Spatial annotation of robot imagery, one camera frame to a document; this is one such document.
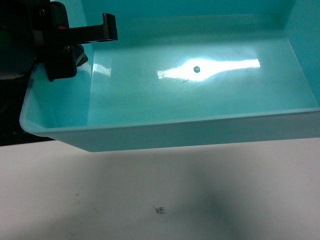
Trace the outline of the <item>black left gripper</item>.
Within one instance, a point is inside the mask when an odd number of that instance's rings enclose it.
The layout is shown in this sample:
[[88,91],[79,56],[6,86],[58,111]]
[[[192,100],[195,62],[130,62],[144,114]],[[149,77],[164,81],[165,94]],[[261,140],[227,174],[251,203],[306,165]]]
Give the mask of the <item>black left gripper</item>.
[[81,44],[118,40],[116,17],[102,14],[103,23],[69,28],[65,5],[50,0],[0,2],[0,78],[27,75],[43,63],[48,80],[73,78],[88,61]]

